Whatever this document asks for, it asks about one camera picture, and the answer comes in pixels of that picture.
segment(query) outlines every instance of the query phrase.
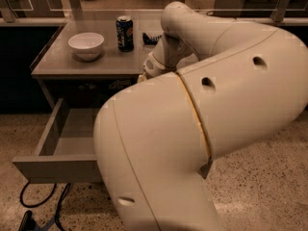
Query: speckled floor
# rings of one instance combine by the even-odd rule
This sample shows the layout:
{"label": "speckled floor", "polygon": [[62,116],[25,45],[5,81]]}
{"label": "speckled floor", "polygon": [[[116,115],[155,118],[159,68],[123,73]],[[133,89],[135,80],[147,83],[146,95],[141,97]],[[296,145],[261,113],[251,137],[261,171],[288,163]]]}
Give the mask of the speckled floor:
{"label": "speckled floor", "polygon": [[[101,1],[105,6],[109,0]],[[187,1],[203,8],[212,0]],[[49,114],[0,115],[0,230],[18,230],[29,210],[19,202],[27,181],[12,159],[34,152],[48,118]],[[266,140],[214,161],[206,184],[226,231],[308,230],[308,111]],[[32,209],[40,227],[54,217],[64,186],[59,184],[48,202]],[[42,201],[52,187],[30,185],[25,202]],[[65,230],[124,230],[103,184],[73,184],[63,202],[61,222]],[[53,225],[49,230],[58,228]]]}

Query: can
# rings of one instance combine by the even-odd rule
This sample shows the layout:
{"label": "can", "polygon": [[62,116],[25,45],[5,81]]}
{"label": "can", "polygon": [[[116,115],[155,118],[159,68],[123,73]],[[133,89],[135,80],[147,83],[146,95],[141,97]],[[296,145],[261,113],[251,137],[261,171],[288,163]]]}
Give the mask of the can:
{"label": "can", "polygon": [[132,51],[134,49],[133,40],[133,20],[131,16],[122,15],[116,20],[117,44],[121,51]]}

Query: black can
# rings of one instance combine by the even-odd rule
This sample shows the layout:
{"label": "black can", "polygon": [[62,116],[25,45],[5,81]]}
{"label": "black can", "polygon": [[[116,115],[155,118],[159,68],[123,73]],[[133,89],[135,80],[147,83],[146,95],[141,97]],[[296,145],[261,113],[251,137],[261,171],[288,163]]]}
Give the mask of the black can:
{"label": "black can", "polygon": [[117,44],[121,51],[132,51],[134,49],[133,40],[133,20],[128,15],[120,16],[116,20]]}

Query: black cable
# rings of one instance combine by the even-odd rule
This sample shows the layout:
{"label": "black cable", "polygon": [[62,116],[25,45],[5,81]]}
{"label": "black cable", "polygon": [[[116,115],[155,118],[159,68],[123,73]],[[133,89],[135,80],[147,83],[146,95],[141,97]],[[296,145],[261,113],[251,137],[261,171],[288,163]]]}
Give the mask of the black cable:
{"label": "black cable", "polygon": [[62,192],[60,199],[58,201],[57,204],[57,209],[56,209],[56,214],[55,214],[55,222],[57,227],[61,230],[64,231],[64,228],[62,227],[61,223],[60,223],[60,210],[61,210],[61,204],[63,202],[63,200],[65,199],[65,197],[67,196],[69,190],[71,188],[71,183],[66,184],[64,191]]}
{"label": "black cable", "polygon": [[24,201],[23,201],[23,194],[25,193],[26,189],[28,188],[30,184],[30,181],[23,187],[21,193],[20,193],[20,203],[24,206],[24,207],[27,207],[27,208],[37,208],[38,206],[44,204],[45,202],[47,202],[49,200],[49,198],[53,195],[53,193],[55,192],[56,188],[57,188],[57,184],[54,184],[54,188],[52,189],[51,193],[47,196],[47,198],[45,198],[43,201],[41,201],[40,203],[38,204],[34,204],[34,205],[30,205],[30,204],[26,204]]}

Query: drawer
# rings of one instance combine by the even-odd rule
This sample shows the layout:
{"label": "drawer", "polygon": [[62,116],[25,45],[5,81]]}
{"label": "drawer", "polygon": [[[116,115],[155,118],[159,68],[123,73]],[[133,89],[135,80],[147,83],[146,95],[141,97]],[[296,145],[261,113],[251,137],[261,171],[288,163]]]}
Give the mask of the drawer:
{"label": "drawer", "polygon": [[59,99],[34,155],[17,156],[13,164],[32,183],[101,182],[93,149],[98,111]]}

